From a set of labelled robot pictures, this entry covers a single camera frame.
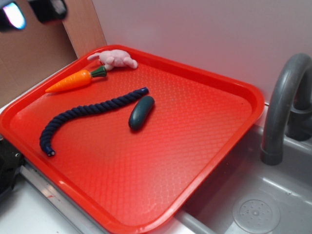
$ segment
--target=gray sink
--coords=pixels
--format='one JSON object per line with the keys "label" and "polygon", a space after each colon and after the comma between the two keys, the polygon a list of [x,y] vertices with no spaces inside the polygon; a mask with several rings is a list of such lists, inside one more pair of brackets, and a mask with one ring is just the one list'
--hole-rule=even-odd
{"label": "gray sink", "polygon": [[312,234],[312,147],[286,137],[283,161],[270,166],[260,160],[261,138],[262,128],[251,128],[203,182],[182,207],[195,220],[185,225],[203,227],[197,233]]}

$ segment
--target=pink stuffed animal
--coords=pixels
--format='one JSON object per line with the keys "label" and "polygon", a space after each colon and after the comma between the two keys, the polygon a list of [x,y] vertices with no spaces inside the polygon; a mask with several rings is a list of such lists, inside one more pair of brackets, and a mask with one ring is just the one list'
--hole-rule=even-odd
{"label": "pink stuffed animal", "polygon": [[132,59],[130,55],[123,50],[107,50],[88,57],[88,60],[95,59],[99,59],[107,71],[112,70],[114,67],[129,66],[133,69],[137,68],[137,61]]}

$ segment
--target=sink drain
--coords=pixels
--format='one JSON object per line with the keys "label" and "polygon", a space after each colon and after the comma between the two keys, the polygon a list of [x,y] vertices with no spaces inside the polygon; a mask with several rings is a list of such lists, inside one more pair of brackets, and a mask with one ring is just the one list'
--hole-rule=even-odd
{"label": "sink drain", "polygon": [[234,204],[233,218],[241,229],[253,234],[265,234],[277,227],[280,212],[270,198],[248,194]]}

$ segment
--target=orange carrot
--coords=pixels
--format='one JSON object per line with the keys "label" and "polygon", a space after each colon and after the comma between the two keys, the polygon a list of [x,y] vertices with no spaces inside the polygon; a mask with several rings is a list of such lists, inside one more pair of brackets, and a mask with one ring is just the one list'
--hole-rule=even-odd
{"label": "orange carrot", "polygon": [[106,70],[104,66],[100,66],[98,69],[92,72],[89,72],[87,70],[81,70],[60,80],[56,84],[52,85],[50,88],[46,89],[45,92],[53,93],[78,88],[83,85],[89,84],[91,82],[91,79],[94,77],[105,77],[105,76]]}

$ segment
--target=navy rope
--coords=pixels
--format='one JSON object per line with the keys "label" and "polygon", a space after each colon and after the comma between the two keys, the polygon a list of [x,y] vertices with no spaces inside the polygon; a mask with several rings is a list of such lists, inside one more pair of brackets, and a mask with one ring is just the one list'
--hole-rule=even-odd
{"label": "navy rope", "polygon": [[140,99],[145,94],[148,94],[148,89],[146,87],[138,90],[134,90],[124,96],[114,98],[105,102],[92,104],[89,106],[78,106],[71,110],[65,111],[58,116],[55,116],[48,125],[44,128],[40,136],[40,147],[48,156],[55,155],[55,151],[51,148],[51,138],[54,132],[65,122],[72,120],[77,117],[83,117],[87,115],[94,115],[105,113],[110,110],[114,110],[123,107],[131,102]]}

